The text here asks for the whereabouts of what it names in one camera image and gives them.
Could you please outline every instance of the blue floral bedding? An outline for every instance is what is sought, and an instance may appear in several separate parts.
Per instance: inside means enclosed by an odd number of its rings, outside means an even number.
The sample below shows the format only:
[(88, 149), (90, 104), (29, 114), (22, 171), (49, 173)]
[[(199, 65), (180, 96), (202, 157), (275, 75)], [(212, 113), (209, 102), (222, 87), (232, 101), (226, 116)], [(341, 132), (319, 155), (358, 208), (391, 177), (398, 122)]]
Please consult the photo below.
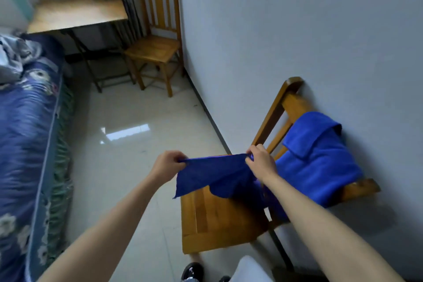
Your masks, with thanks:
[[(35, 200), (62, 81), (59, 42), (48, 35), (25, 38), (42, 44), (42, 57), (24, 66), (19, 82), (0, 85), (0, 282), (25, 280)], [(48, 201), (45, 206), (48, 212)], [(38, 251), (40, 263), (45, 262), (45, 252)]]

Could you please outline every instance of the forearm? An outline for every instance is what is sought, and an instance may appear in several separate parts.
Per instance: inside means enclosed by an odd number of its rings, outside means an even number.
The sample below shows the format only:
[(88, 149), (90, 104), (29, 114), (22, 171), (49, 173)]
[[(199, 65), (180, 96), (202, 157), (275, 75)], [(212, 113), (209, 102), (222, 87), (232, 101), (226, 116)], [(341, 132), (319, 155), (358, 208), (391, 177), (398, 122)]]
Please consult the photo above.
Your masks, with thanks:
[(264, 184), (277, 197), (329, 280), (403, 281), (367, 242), (284, 179), (267, 176)]
[(39, 282), (108, 281), (159, 187), (154, 177), (145, 178), (102, 220), (71, 244)]

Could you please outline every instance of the pant leg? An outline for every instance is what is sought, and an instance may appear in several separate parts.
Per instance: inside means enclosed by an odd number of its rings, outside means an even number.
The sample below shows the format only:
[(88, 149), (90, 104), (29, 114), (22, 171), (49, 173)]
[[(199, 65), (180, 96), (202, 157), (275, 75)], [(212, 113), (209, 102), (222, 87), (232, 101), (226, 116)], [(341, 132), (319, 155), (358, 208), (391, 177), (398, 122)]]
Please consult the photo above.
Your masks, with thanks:
[(230, 282), (273, 282), (263, 268), (249, 255), (238, 263)]

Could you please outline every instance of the bright blue towel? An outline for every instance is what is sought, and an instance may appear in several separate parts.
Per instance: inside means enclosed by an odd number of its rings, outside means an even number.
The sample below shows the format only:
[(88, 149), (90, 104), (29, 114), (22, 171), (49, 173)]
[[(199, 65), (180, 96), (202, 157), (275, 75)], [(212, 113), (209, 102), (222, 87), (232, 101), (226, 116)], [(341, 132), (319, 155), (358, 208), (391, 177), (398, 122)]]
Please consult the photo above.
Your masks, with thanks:
[[(318, 112), (303, 114), (291, 127), (283, 145), (288, 151), (276, 161), (278, 174), (297, 190), (323, 206), (333, 193), (356, 181), (362, 172), (342, 143), (341, 125)], [(216, 196), (242, 198), (251, 206), (271, 206), (285, 213), (276, 197), (265, 194), (245, 163), (246, 154), (193, 158), (178, 173), (176, 197), (207, 185)]]

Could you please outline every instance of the person's right arm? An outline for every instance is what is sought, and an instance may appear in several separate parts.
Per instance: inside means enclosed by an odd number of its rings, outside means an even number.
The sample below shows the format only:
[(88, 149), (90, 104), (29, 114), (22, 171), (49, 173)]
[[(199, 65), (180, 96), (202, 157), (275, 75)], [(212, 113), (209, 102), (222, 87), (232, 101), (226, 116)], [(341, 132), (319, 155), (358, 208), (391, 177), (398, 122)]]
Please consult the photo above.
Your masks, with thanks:
[(263, 145), (251, 146), (254, 175), (277, 197), (298, 235), (331, 282), (404, 281), (367, 242), (341, 220), (281, 178)]

